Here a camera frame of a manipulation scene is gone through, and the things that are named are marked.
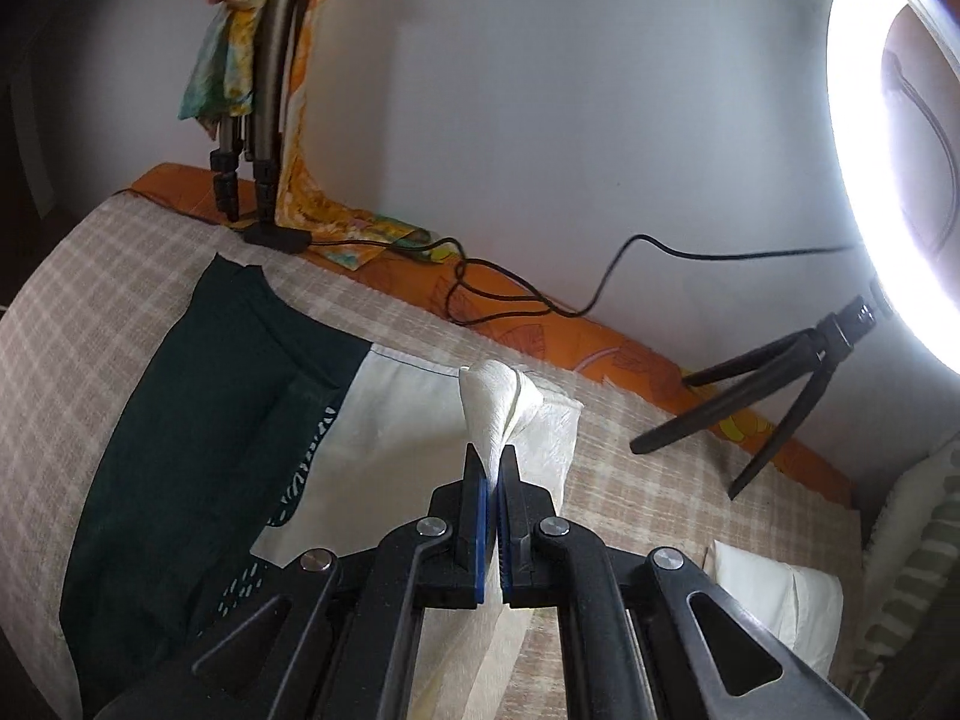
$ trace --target beige checkered fabric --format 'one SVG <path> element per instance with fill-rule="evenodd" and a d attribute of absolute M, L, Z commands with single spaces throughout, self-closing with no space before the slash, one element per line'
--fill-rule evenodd
<path fill-rule="evenodd" d="M 836 574 L 845 596 L 834 675 L 845 673 L 860 594 L 856 512 L 768 467 L 731 503 L 747 456 L 700 434 L 649 457 L 628 448 L 665 414 L 630 392 L 547 365 L 304 260 L 133 196 L 107 201 L 43 263 L 0 320 L 0 625 L 63 717 L 78 716 L 59 628 L 74 532 L 100 456 L 150 357 L 215 252 L 262 265 L 291 305 L 443 365 L 529 365 L 584 404 L 565 513 L 612 546 L 671 544 L 702 562 L 714 538 Z M 538 613 L 499 715 L 565 715 L 555 618 Z"/>

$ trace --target gray wall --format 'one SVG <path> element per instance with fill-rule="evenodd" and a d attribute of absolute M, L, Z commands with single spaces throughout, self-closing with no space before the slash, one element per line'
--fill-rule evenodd
<path fill-rule="evenodd" d="M 455 234 L 573 305 L 632 232 L 717 252 L 853 241 L 829 4 L 331 0 L 311 165 L 336 199 Z M 174 117 L 210 15 L 203 0 L 70 0 L 34 61 L 62 201 L 88 209 L 160 160 L 205 162 L 199 129 Z M 816 322 L 871 272 L 860 253 L 700 265 L 640 247 L 595 317 L 697 368 Z M 957 428 L 960 377 L 894 321 L 800 436 L 870 508 Z"/>

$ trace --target crumpled white fabric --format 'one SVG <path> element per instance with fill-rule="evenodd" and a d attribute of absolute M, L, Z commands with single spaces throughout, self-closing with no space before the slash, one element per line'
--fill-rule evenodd
<path fill-rule="evenodd" d="M 704 572 L 824 679 L 840 635 L 840 580 L 714 541 Z"/>
<path fill-rule="evenodd" d="M 275 565 L 323 547 L 349 555 L 422 517 L 439 485 L 460 479 L 472 442 L 496 483 L 500 453 L 550 490 L 557 511 L 582 404 L 502 362 L 451 368 L 375 344 L 317 450 L 294 517 L 265 528 L 251 552 Z M 412 720 L 496 716 L 530 624 L 500 598 L 496 558 L 477 610 L 426 610 L 411 692 Z"/>

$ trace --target orange fabric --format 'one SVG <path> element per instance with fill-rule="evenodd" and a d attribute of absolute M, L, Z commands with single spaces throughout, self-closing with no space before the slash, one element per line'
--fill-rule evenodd
<path fill-rule="evenodd" d="M 210 223 L 220 223 L 223 219 L 216 210 L 208 170 L 184 165 L 158 165 L 134 182 L 133 189 L 179 213 Z M 241 218 L 251 215 L 254 207 L 253 184 L 241 181 Z M 445 298 L 453 283 L 452 261 L 424 264 L 387 251 L 358 271 L 347 271 L 315 251 L 301 256 L 321 268 L 349 276 L 445 318 Z M 467 276 L 469 283 L 481 290 L 521 294 L 520 288 L 493 271 L 477 269 Z M 503 305 L 460 290 L 451 309 L 458 319 L 470 319 L 502 311 Z M 496 319 L 474 329 L 504 346 L 552 362 L 557 367 L 628 389 L 670 413 L 684 412 L 701 402 L 697 392 L 683 386 L 680 369 L 673 362 L 589 319 L 563 319 L 555 314 L 534 319 Z M 725 419 L 713 432 L 754 453 L 767 440 L 772 427 L 751 410 L 743 410 Z M 827 500 L 851 507 L 850 480 L 800 442 L 790 440 L 774 457 L 773 463 L 789 478 L 821 493 Z"/>

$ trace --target silver screw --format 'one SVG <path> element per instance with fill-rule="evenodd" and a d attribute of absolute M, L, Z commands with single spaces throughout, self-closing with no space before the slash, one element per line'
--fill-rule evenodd
<path fill-rule="evenodd" d="M 333 565 L 333 555 L 325 549 L 308 549 L 301 555 L 304 571 L 325 571 Z"/>
<path fill-rule="evenodd" d="M 683 565 L 683 555 L 673 547 L 665 547 L 654 552 L 654 563 L 667 571 L 676 571 Z"/>
<path fill-rule="evenodd" d="M 544 536 L 566 536 L 570 532 L 570 523 L 563 517 L 544 517 L 541 519 L 541 531 Z"/>
<path fill-rule="evenodd" d="M 416 532 L 421 536 L 443 536 L 446 533 L 446 523 L 440 517 L 424 517 L 416 524 Z"/>

